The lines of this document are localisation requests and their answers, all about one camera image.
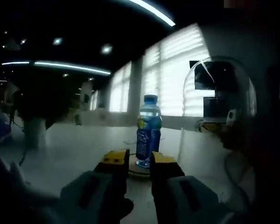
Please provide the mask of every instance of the ceiling light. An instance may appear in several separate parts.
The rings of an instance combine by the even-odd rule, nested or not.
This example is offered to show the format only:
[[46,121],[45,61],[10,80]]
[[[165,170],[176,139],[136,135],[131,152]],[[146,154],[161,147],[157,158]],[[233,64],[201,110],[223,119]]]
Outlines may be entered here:
[[82,71],[87,71],[89,73],[99,73],[102,75],[111,75],[110,71],[104,71],[104,70],[98,70],[98,69],[93,69],[89,67],[81,67],[81,66],[76,66],[76,65],[71,65],[71,64],[61,64],[61,63],[51,63],[51,62],[45,62],[45,61],[37,61],[35,62],[36,66],[49,66],[49,67],[59,67],[59,68],[67,68],[67,69],[73,69],[73,70],[82,70]]
[[107,55],[107,54],[110,54],[111,51],[112,51],[112,46],[109,44],[102,47],[102,54]]
[[7,62],[7,63],[2,63],[2,65],[8,65],[8,64],[29,64],[30,62]]
[[171,19],[169,19],[166,15],[164,15],[158,9],[156,9],[155,7],[149,5],[148,3],[146,3],[146,2],[144,2],[142,0],[129,0],[129,1],[137,4],[137,5],[141,6],[142,8],[146,9],[147,11],[155,14],[161,20],[166,22],[169,26],[171,26],[171,27],[175,26],[175,23]]
[[55,38],[54,41],[53,41],[54,45],[59,45],[61,43],[62,43],[62,38]]

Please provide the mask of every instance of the table surface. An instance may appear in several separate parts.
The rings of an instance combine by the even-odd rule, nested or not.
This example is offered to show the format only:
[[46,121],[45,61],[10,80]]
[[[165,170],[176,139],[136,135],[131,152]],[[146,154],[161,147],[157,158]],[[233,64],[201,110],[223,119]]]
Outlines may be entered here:
[[[228,180],[223,159],[229,153],[220,142],[201,133],[186,134],[179,154],[181,131],[163,128],[160,152],[179,161],[186,175],[194,175],[220,197],[226,196]],[[129,148],[136,152],[136,127],[92,127],[55,124],[46,133],[47,148],[29,151],[21,169],[30,183],[59,195],[60,190],[85,171],[93,170],[104,154]],[[20,161],[24,150],[24,133],[12,128],[13,139],[0,147],[7,162]],[[151,182],[127,180],[127,198],[134,209],[121,223],[157,223]]]

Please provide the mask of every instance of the water bottle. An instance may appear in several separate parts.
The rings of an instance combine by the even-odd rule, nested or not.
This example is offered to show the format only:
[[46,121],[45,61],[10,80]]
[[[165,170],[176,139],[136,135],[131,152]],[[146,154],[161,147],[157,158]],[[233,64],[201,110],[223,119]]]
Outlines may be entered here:
[[145,95],[144,105],[140,107],[136,164],[144,168],[149,168],[151,152],[158,152],[160,146],[162,119],[157,102],[156,95]]

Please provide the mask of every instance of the white pillar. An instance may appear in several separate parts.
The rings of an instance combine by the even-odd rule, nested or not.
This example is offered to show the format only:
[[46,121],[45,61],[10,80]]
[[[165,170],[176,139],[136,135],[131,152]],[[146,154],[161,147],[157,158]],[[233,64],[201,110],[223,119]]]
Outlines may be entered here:
[[80,109],[88,111],[90,109],[90,102],[92,96],[92,82],[87,81],[82,83],[81,95],[80,95]]

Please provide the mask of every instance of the transparent dome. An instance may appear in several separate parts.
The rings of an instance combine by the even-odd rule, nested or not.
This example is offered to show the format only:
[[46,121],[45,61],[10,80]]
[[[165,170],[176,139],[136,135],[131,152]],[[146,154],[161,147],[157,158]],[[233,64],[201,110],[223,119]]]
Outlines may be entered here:
[[[229,57],[209,57],[186,76],[183,127],[178,163],[186,175],[227,181],[223,168],[230,149],[239,148],[252,132],[256,94],[244,65]],[[222,142],[221,133],[240,123],[245,134],[235,144]]]

